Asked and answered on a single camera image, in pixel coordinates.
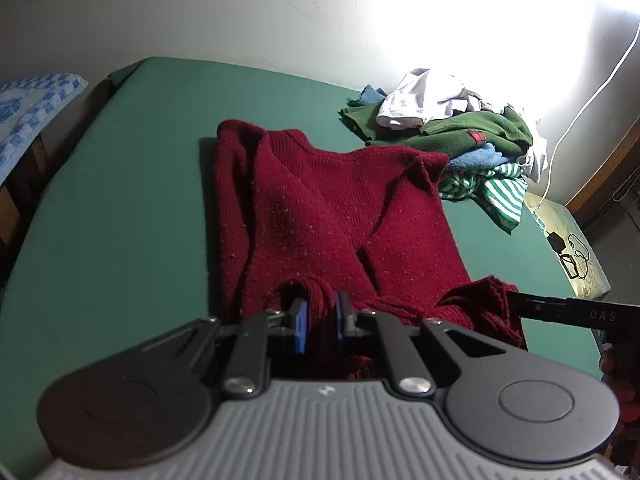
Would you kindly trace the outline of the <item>person's right hand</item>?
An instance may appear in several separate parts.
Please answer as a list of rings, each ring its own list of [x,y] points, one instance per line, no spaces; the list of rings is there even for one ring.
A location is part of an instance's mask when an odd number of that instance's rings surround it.
[[[639,346],[612,344],[601,356],[604,382],[620,404],[620,421],[614,431],[613,454],[621,465],[639,465]]]

